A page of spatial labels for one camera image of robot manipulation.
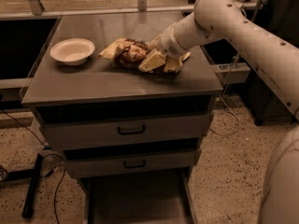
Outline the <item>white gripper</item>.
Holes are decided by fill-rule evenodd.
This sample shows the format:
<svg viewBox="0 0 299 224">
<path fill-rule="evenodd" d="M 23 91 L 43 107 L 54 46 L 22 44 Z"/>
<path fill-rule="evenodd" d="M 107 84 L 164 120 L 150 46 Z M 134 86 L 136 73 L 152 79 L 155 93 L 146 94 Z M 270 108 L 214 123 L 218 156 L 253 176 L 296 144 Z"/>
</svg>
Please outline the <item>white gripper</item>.
<svg viewBox="0 0 299 224">
<path fill-rule="evenodd" d="M 166 55 L 177 59 L 183 56 L 187 50 L 176 40 L 175 25 L 168 26 L 163 32 L 157 35 L 148 43 L 151 50 L 147 58 L 138 66 L 141 72 L 149 73 L 165 64 Z"/>
</svg>

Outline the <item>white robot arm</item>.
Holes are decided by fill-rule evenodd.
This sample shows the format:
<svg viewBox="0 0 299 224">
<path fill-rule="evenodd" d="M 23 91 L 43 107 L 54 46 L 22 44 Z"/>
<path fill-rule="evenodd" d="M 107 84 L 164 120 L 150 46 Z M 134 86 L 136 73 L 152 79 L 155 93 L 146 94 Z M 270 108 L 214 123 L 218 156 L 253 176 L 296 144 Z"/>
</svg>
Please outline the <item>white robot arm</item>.
<svg viewBox="0 0 299 224">
<path fill-rule="evenodd" d="M 196 0 L 191 15 L 168 26 L 149 46 L 176 59 L 194 46 L 222 38 L 298 116 L 298 48 L 248 20 L 234 0 Z M 299 224 L 299 126 L 274 148 L 257 224 Z"/>
</svg>

